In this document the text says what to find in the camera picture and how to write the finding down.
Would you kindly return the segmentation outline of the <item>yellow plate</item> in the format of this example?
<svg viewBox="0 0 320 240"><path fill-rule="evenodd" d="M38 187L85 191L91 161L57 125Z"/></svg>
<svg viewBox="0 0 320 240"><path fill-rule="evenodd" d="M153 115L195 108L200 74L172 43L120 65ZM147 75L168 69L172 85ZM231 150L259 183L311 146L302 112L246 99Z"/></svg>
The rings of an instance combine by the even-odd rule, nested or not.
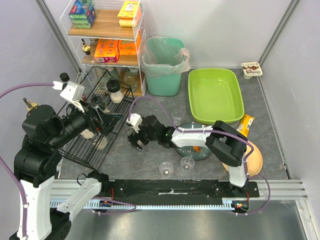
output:
<svg viewBox="0 0 320 240"><path fill-rule="evenodd" d="M259 148L249 141L254 147L253 153L247 158L247 171L250 177L256 176L260 173L263 167L263 157Z"/></svg>

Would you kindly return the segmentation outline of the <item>spice jar with black grinder lid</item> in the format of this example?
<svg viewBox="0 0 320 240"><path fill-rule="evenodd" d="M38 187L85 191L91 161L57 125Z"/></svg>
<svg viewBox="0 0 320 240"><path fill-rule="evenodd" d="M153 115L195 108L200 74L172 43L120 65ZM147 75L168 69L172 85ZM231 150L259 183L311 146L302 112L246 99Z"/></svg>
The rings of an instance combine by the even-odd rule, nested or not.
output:
<svg viewBox="0 0 320 240"><path fill-rule="evenodd" d="M90 102L93 104L97 104L105 113L110 112L110 109L102 96L93 95Z"/></svg>

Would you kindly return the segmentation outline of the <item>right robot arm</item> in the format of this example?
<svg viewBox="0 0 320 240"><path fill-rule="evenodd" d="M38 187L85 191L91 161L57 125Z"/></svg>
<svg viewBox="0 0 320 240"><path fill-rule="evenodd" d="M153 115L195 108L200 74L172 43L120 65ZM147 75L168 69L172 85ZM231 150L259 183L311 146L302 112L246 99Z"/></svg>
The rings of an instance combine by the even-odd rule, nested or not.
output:
<svg viewBox="0 0 320 240"><path fill-rule="evenodd" d="M228 166L229 192L234 196L247 194L247 158L253 153L254 146L227 123L218 120L210 126L183 128L165 126L154 115L142 117L136 113L129 114L126 123L133 129L127 139L138 151L142 150L142 145L146 146L152 141L166 149L191 146L209 149L220 162Z"/></svg>

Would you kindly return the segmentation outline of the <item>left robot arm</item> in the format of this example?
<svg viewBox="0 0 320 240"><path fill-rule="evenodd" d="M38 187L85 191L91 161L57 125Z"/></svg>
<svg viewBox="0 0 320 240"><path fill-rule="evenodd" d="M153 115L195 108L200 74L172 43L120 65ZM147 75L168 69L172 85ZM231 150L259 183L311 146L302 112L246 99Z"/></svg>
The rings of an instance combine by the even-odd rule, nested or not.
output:
<svg viewBox="0 0 320 240"><path fill-rule="evenodd" d="M50 206L51 189L62 159L60 149L83 131L107 136L123 118L108 113L96 104L84 110L73 108L69 116L60 117L47 104L31 109L22 128L25 136L14 158L14 179L20 191L20 223L13 240L63 240L72 222L92 198L110 190L109 176L97 171L64 203Z"/></svg>

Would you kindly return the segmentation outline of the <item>glass jar with powder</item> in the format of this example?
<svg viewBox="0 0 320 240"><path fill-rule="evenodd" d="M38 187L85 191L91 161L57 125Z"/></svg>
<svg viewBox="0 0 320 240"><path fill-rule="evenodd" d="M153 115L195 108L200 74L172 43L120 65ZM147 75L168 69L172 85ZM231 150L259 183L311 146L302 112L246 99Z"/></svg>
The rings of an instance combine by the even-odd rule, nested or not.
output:
<svg viewBox="0 0 320 240"><path fill-rule="evenodd" d="M102 151L103 149L106 148L108 143L109 143L108 137L104 136L103 134L99 134L92 144L95 146L97 150Z"/></svg>

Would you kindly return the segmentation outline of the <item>sauce bottle with black cap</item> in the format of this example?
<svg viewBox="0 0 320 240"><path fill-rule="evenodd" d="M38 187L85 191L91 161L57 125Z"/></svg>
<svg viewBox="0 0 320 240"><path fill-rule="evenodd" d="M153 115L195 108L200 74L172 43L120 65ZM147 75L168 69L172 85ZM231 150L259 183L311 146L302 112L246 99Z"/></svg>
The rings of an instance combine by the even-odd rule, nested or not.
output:
<svg viewBox="0 0 320 240"><path fill-rule="evenodd" d="M59 75L59 78L62 82L66 83L70 80L70 77L69 75L66 73L66 72L62 72L60 75Z"/></svg>

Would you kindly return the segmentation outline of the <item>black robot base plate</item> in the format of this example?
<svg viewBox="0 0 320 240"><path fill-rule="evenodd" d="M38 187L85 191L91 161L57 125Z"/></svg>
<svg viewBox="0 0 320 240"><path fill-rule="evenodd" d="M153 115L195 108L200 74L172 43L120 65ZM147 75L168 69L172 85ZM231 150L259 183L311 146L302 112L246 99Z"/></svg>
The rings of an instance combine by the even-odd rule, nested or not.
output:
<svg viewBox="0 0 320 240"><path fill-rule="evenodd" d="M213 179L116 179L110 180L98 196L136 206L190 206L220 205L223 198L258 198L260 193L254 181L239 190L228 181Z"/></svg>

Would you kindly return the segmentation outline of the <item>blue ceramic plate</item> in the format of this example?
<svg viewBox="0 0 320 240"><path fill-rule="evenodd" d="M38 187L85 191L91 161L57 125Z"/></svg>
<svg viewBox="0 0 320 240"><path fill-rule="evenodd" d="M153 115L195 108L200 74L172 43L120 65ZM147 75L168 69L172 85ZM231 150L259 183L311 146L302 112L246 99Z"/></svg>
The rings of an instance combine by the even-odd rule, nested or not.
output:
<svg viewBox="0 0 320 240"><path fill-rule="evenodd" d="M185 129L197 129L197 128L203 128L205 127L205 125L193 121L193 122L182 124L180 127ZM193 149L193 146L180 147L180 148L177 148L176 151L182 157L192 157L194 161L202 161L212 155L212 152L208 148L206 147L200 147L200 148L201 148L200 152L196 152Z"/></svg>

